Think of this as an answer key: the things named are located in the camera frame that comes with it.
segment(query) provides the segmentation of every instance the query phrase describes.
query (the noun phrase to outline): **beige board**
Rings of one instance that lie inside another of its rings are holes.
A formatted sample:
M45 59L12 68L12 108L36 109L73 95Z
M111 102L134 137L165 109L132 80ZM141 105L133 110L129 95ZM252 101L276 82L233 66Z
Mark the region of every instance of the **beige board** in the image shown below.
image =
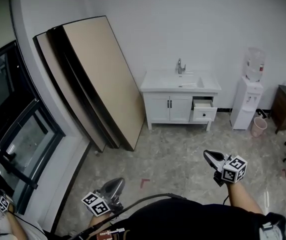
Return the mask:
M134 150L145 119L143 99L105 16L63 26L85 73Z
M64 95L64 98L68 102L70 108L72 109L75 116L82 124L88 135L92 138L93 142L101 151L103 151L106 145L106 140L100 135L95 125L91 122L91 119L78 101L78 97L75 95L72 87L66 79L63 70L59 64L59 61L56 58L54 51L52 50L47 34L40 34L36 38L42 50L43 56L47 62L47 65L52 75L54 76L55 81L59 86L62 94Z

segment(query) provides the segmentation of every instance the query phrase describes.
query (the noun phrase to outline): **faucet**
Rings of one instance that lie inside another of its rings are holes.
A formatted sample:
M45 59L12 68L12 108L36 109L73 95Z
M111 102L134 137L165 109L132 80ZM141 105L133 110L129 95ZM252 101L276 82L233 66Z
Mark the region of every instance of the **faucet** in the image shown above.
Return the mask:
M185 71L187 65L185 64L184 67L181 67L181 58L178 59L177 65L176 65L176 70L178 74L182 74L182 71Z

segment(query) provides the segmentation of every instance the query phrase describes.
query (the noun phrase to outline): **white wall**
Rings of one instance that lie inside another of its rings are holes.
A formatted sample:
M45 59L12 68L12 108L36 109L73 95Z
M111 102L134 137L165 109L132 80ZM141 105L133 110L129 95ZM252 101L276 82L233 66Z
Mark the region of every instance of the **white wall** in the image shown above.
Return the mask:
M11 0L14 27L27 70L48 110L66 137L60 142L38 181L25 215L51 231L61 200L89 140L56 92L33 42L55 26L93 16L85 0Z
M260 108L286 84L286 0L89 0L106 15L138 86L146 70L213 70L218 107L231 108L247 47L267 58Z

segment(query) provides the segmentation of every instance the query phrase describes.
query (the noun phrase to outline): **human arm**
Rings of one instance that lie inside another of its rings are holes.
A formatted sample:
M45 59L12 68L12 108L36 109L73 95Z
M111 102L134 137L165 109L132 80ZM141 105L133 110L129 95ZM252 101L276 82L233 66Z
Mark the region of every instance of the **human arm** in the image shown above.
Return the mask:
M14 212L13 205L10 204L8 206L8 211L5 212L5 215L8 219L8 222L11 227L12 234L17 238L17 240L27 240L28 237L20 225L20 223L17 221L17 218L12 214Z
M226 183L226 185L231 206L240 207L256 214L263 214L257 202L246 191L240 181L236 183Z

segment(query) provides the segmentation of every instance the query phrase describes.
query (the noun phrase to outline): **cabinet door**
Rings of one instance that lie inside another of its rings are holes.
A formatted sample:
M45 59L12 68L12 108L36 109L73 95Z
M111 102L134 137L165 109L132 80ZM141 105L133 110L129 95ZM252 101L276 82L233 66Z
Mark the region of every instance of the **cabinet door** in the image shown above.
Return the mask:
M170 96L149 97L147 109L150 121L170 121Z
M169 117L174 122L190 121L192 109L192 97L190 96L171 96L170 97Z

